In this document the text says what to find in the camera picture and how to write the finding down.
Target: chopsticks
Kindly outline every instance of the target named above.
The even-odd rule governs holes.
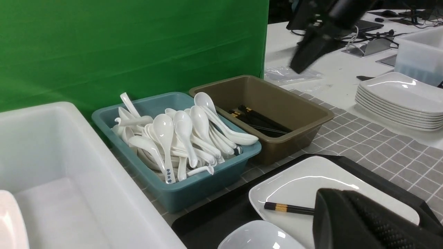
[[[287,128],[287,127],[284,127],[283,125],[281,125],[281,124],[275,122],[274,120],[272,120],[272,119],[270,119],[270,118],[268,118],[268,117],[266,117],[266,116],[264,116],[264,115],[261,115],[260,113],[254,111],[253,109],[249,108],[248,106],[240,105],[240,106],[238,107],[238,109],[239,109],[240,111],[242,111],[242,112],[248,114],[248,115],[251,115],[252,117],[255,117],[255,118],[258,118],[258,119],[260,119],[260,120],[263,120],[264,122],[266,122],[266,123],[272,125],[273,127],[275,127],[276,129],[279,129],[279,130],[282,131],[282,132],[288,132],[288,133],[289,133],[289,132],[292,131],[291,129],[289,129],[289,128]]]
[[[287,132],[282,132],[282,131],[279,131],[279,130],[274,130],[274,129],[270,129],[270,128],[262,127],[262,126],[259,126],[259,125],[255,125],[255,124],[253,124],[253,122],[251,122],[251,121],[249,120],[249,118],[248,118],[246,115],[244,115],[244,114],[242,114],[242,113],[239,113],[239,112],[236,112],[236,111],[233,111],[233,110],[230,110],[229,113],[230,113],[232,116],[234,116],[234,117],[240,119],[241,121],[247,123],[249,126],[251,126],[252,128],[255,128],[255,129],[257,129],[257,130],[262,130],[262,131],[267,131],[267,132],[278,133],[278,134],[281,134],[280,136],[287,134]]]
[[[275,210],[275,211],[285,212],[285,213],[306,214],[306,215],[314,215],[314,212],[315,212],[315,210],[313,208],[286,205],[286,204],[274,203],[274,202],[266,202],[264,204],[264,209]]]

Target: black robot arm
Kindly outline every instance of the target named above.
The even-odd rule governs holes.
[[[312,16],[303,40],[298,44],[290,67],[302,73],[318,58],[337,47],[343,31],[351,30],[377,0],[308,0]]]

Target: black serving tray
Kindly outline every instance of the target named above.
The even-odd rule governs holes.
[[[216,249],[221,241],[238,227],[261,217],[249,203],[249,190],[264,180],[311,156],[322,156],[364,182],[400,200],[417,211],[420,226],[443,236],[443,226],[426,202],[343,156],[305,154],[257,179],[178,218],[172,229],[188,249]]]

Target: desk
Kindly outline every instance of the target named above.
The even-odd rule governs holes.
[[[367,13],[362,19],[373,22],[376,17],[379,16]],[[393,29],[395,34],[399,34],[421,30],[415,26],[407,26],[389,21],[386,18],[383,24],[385,25],[383,29],[372,32],[386,32]],[[292,58],[297,42],[302,38],[288,31],[286,25],[287,23],[268,25],[265,68],[287,66],[289,60]],[[443,149],[443,129],[436,132],[421,132],[403,128],[356,106],[354,97],[358,84],[360,83],[360,80],[358,80],[356,76],[364,75],[375,77],[392,71],[392,67],[379,64],[376,61],[397,54],[397,49],[391,49],[365,58],[345,54],[341,52],[342,50],[343,49],[340,49],[323,56],[311,66],[312,69],[323,74],[323,79],[298,82],[285,85],[283,88],[287,90],[297,89],[306,92],[331,105],[345,109],[358,117],[384,126],[392,132],[409,136],[422,144]]]

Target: white plastic container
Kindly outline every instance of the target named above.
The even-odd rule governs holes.
[[[0,113],[0,189],[32,249],[185,248],[70,103]]]
[[[443,82],[443,27],[397,37],[395,71],[432,86]]]

